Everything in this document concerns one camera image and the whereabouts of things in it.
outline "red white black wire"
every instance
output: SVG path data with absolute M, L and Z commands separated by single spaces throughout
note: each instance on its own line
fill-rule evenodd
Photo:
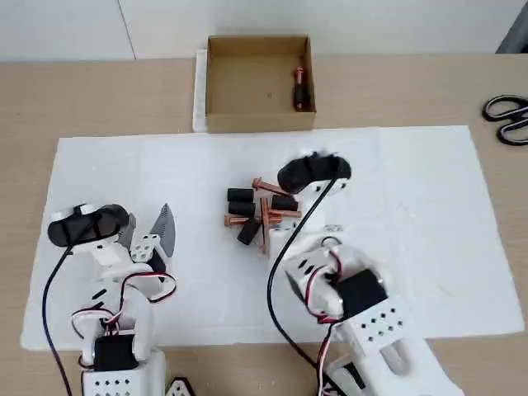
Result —
M 323 367 L 324 367 L 324 361 L 328 354 L 328 349 L 330 348 L 330 343 L 332 340 L 332 330 L 335 323 L 332 323 L 328 327 L 328 332 L 326 337 L 323 339 L 323 342 L 321 342 L 321 347 L 319 348 L 319 354 L 317 358 L 317 395 L 318 396 L 324 396 L 324 394 L 327 394 L 327 392 L 323 391 L 324 387 L 324 381 L 323 381 Z
M 74 313 L 72 313 L 71 320 L 72 320 L 73 330 L 77 333 L 77 335 L 80 338 L 84 339 L 83 334 L 78 330 L 78 325 L 77 325 L 78 320 L 81 318 L 95 318 L 95 319 L 101 320 L 101 322 L 106 327 L 106 330 L 108 331 L 108 333 L 113 334 L 114 331 L 119 332 L 119 319 L 120 319 L 121 314 L 123 313 L 123 308 L 125 306 L 126 286 L 132 287 L 132 285 L 130 285 L 130 280 L 134 278 L 149 278 L 149 277 L 168 279 L 172 282 L 172 288 L 169 291 L 162 291 L 160 294 L 155 295 L 154 297 L 151 297 L 148 299 L 148 301 L 151 304 L 160 303 L 176 292 L 176 289 L 177 289 L 176 279 L 173 276 L 170 276 L 166 273 L 137 272 L 135 274 L 128 275 L 121 282 L 119 310 L 116 313 L 113 313 L 109 309 L 104 309 L 104 308 L 79 309 L 78 311 L 75 311 Z
M 336 283 L 342 277 L 343 264 L 342 264 L 341 258 L 333 250 L 329 250 L 328 253 L 336 261 L 336 270 L 335 270 L 335 273 L 333 274 L 333 279 L 332 279 L 332 283 Z M 337 323 L 339 321 L 338 318 L 332 318 L 325 313 L 314 312 L 310 308 L 310 297 L 312 294 L 312 286 L 314 285 L 314 281 L 317 278 L 317 275 L 324 269 L 325 269 L 325 266 L 319 266 L 318 268 L 313 270 L 313 272 L 310 274 L 310 277 L 308 278 L 308 282 L 306 283 L 306 291 L 304 293 L 304 305 L 306 306 L 306 309 L 308 310 L 308 312 L 312 316 L 318 319 L 319 324 Z

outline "serrated gray blade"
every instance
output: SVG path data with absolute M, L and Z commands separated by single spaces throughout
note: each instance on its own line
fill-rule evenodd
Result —
M 174 254 L 174 245 L 176 244 L 176 226 L 174 225 L 174 216 L 168 204 L 165 204 L 161 209 L 150 233 L 159 235 L 159 244 L 165 251 L 165 254 L 167 254 L 167 257 L 172 257 L 172 254 Z
M 129 213 L 129 223 L 126 227 L 122 227 L 117 234 L 117 243 L 124 246 L 127 250 L 130 250 L 132 245 L 132 237 L 134 236 L 135 229 L 135 216 Z

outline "mounting hole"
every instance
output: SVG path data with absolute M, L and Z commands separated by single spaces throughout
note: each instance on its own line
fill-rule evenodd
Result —
M 309 266 L 308 268 L 306 268 L 306 271 L 304 272 L 304 274 L 308 275 L 313 270 L 314 270 L 314 266 Z

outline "robotic arm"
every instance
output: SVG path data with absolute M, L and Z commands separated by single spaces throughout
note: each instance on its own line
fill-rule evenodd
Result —
M 336 179 L 329 195 L 346 188 L 350 177 L 343 158 L 325 153 L 295 159 L 278 174 L 280 187 L 294 195 L 304 213 L 331 180 Z M 290 235 L 291 228 L 282 225 L 270 230 L 271 262 Z M 351 246 L 341 225 L 325 224 L 319 211 L 281 265 L 309 313 L 331 327 L 329 336 L 349 344 L 349 353 L 326 369 L 346 395 L 463 395 L 419 334 L 386 270 Z
M 177 288 L 168 274 L 175 243 L 170 208 L 162 208 L 150 233 L 134 246 L 135 217 L 119 205 L 80 205 L 52 220 L 49 239 L 59 247 L 69 246 L 86 229 L 71 254 L 89 254 L 97 264 L 86 303 L 71 317 L 82 340 L 82 394 L 166 394 L 165 357 L 153 346 L 152 303 Z M 175 379 L 167 394 L 192 391 L 184 379 Z

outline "white wall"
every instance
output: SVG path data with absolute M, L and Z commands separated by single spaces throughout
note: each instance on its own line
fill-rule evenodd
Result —
M 308 33 L 319 54 L 493 53 L 525 0 L 121 0 L 138 58 L 207 35 Z M 0 0 L 0 60 L 132 59 L 117 0 Z
M 0 0 L 0 60 L 132 58 L 114 0 Z

